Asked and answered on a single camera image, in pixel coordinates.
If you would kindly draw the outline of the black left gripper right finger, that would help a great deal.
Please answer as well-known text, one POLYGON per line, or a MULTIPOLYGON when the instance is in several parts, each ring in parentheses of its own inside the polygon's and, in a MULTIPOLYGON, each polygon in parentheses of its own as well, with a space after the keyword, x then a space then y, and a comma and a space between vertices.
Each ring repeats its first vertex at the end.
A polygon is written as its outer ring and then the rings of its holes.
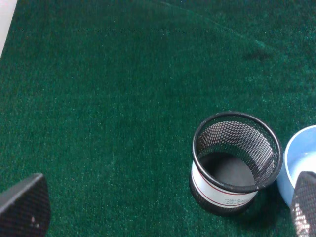
POLYGON ((316 235, 316 174, 299 174, 291 203, 291 218, 298 237, 316 235))

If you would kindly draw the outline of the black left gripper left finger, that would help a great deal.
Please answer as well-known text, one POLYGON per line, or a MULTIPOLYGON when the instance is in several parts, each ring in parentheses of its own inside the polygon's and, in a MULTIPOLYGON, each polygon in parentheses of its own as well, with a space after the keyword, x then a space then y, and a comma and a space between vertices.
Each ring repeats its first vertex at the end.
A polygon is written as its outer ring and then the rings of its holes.
POLYGON ((44 237, 51 221, 47 180, 33 173, 0 194, 2 237, 44 237))

